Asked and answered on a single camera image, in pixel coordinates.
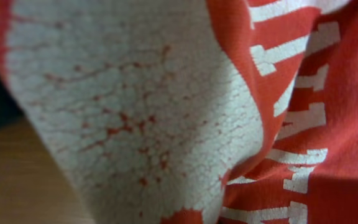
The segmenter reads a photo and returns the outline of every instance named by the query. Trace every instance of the t-shirt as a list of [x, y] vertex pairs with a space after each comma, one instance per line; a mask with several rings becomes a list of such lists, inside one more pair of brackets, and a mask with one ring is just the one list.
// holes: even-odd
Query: t-shirt
[[0, 77], [96, 223], [358, 223], [358, 0], [0, 1]]

